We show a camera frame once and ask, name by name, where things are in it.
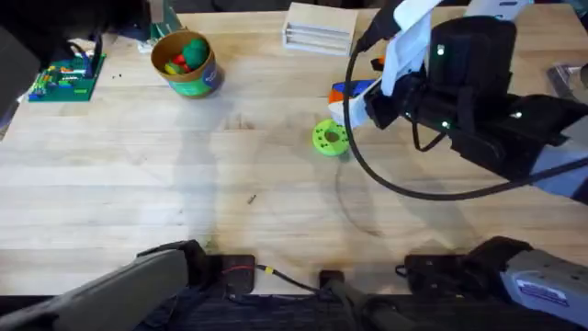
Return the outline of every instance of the green gear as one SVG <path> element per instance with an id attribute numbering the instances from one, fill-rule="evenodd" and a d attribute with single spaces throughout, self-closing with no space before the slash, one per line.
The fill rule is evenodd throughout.
<path id="1" fill-rule="evenodd" d="M 323 120 L 314 127 L 312 144 L 317 151 L 327 156 L 337 156 L 349 149 L 345 128 L 332 119 Z"/>
<path id="2" fill-rule="evenodd" d="M 190 69 L 198 69 L 209 57 L 209 46 L 202 39 L 192 40 L 182 50 L 186 64 Z"/>

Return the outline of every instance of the wood grain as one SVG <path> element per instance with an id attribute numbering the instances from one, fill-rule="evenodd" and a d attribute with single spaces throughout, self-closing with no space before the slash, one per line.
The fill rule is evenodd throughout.
<path id="1" fill-rule="evenodd" d="M 435 11 L 435 23 L 463 8 Z M 361 10 L 357 32 L 374 10 Z M 464 252 L 493 235 L 588 264 L 585 206 L 535 188 L 463 202 L 398 196 L 351 158 L 311 147 L 346 58 L 284 50 L 285 13 L 181 15 L 204 33 L 226 72 L 203 100 L 176 95 L 132 40 L 112 45 L 89 103 L 23 104 L 0 144 L 0 294 L 56 294 L 162 243 L 198 239 L 209 251 L 253 253 L 313 283 L 341 268 L 364 291 L 406 292 L 394 266 L 409 252 Z M 588 57 L 569 6 L 529 6 L 517 22 L 512 91 L 549 93 L 545 70 Z M 356 78 L 372 78 L 364 54 Z M 445 142 L 412 148 L 406 123 L 356 133 L 384 177 L 436 192 L 500 178 Z M 256 195 L 254 202 L 247 201 Z M 259 275 L 260 293 L 297 293 Z"/>

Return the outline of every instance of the orange object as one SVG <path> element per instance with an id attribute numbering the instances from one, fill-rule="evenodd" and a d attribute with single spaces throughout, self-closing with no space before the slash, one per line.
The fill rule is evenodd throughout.
<path id="1" fill-rule="evenodd" d="M 331 94 L 329 95 L 329 103 L 332 104 L 337 101 L 343 100 L 343 93 L 335 90 L 331 90 Z"/>
<path id="2" fill-rule="evenodd" d="M 178 54 L 174 59 L 172 59 L 172 62 L 177 65 L 183 65 L 186 64 L 186 59 L 184 58 L 184 55 Z"/>

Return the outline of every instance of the red wire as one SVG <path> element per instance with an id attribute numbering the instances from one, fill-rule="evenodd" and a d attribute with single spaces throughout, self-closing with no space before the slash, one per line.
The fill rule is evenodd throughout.
<path id="1" fill-rule="evenodd" d="M 222 271 L 222 273 L 227 273 L 227 272 L 231 272 L 231 271 L 235 271 L 235 270 L 253 270 L 254 268 L 252 266 L 233 266 L 230 268 L 226 268 L 225 270 Z"/>

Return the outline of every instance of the circuit board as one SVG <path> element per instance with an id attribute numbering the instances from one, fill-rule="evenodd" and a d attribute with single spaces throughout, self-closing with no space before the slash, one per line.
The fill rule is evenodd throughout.
<path id="1" fill-rule="evenodd" d="M 82 57 L 51 63 L 49 68 L 39 74 L 32 91 L 28 94 L 28 102 L 86 102 L 94 92 L 96 80 L 100 75 L 105 54 L 100 61 L 94 76 L 85 78 L 85 63 Z"/>

